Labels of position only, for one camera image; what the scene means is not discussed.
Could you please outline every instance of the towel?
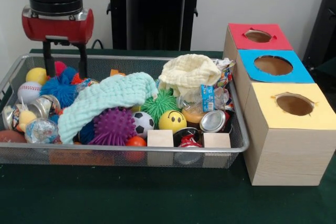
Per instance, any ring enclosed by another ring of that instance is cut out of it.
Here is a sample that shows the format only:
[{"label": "towel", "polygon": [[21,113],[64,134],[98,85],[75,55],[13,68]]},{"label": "towel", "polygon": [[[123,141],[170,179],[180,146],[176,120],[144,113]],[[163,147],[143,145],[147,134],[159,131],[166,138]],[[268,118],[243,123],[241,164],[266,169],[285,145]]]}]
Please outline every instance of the towel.
[{"label": "towel", "polygon": [[159,89],[174,90],[174,96],[182,96],[187,102],[196,102],[200,86],[213,86],[221,71],[213,60],[205,55],[181,55],[168,61],[159,76]]},{"label": "towel", "polygon": [[105,109],[144,104],[149,97],[157,96],[157,90],[155,81],[146,73],[111,76],[83,89],[58,120],[61,141],[73,144],[72,138]]}]

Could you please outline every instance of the yellow box lid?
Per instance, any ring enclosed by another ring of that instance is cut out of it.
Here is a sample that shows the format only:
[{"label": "yellow box lid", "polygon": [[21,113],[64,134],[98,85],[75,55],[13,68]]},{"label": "yellow box lid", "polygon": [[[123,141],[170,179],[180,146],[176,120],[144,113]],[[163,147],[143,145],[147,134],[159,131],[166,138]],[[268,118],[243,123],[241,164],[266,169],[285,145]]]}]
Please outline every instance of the yellow box lid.
[{"label": "yellow box lid", "polygon": [[272,129],[336,130],[336,114],[315,83],[252,83]]}]

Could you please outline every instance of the purple spiky ball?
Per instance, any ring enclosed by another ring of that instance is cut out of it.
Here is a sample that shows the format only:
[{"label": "purple spiky ball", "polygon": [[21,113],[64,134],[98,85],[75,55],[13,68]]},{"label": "purple spiky ball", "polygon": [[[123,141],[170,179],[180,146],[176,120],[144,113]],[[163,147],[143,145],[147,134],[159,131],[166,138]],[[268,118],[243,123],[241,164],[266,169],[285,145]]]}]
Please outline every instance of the purple spiky ball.
[{"label": "purple spiky ball", "polygon": [[94,139],[89,144],[126,145],[137,135],[132,112],[119,108],[108,109],[94,118]]}]

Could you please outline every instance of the wire mesh basket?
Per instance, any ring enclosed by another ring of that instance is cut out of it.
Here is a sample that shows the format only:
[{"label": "wire mesh basket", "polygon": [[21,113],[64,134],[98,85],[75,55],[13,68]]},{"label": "wire mesh basket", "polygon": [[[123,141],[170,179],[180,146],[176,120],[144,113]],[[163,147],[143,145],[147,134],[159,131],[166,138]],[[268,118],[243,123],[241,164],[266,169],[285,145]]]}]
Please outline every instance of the wire mesh basket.
[{"label": "wire mesh basket", "polygon": [[[77,68],[78,56],[54,55],[54,57],[67,66]],[[110,75],[111,69],[118,69],[125,74],[146,72],[157,79],[161,74],[163,65],[168,60],[170,58],[89,56],[88,76],[101,81]],[[14,105],[17,102],[18,88],[25,82],[27,72],[36,67],[44,67],[42,54],[22,56],[12,65],[0,84],[1,111],[4,106]],[[232,117],[231,148],[0,143],[0,163],[229,168],[238,154],[245,151],[249,145],[246,126],[233,82],[230,83],[229,88],[236,111]],[[0,130],[4,130],[2,117],[0,119]]]}]

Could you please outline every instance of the blue box lid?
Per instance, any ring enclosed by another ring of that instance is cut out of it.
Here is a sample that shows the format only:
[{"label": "blue box lid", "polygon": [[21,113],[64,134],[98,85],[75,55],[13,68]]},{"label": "blue box lid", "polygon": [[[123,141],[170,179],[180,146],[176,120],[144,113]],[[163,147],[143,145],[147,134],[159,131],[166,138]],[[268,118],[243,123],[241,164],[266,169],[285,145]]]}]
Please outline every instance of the blue box lid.
[{"label": "blue box lid", "polygon": [[308,71],[291,50],[239,50],[251,79],[261,82],[314,83]]}]

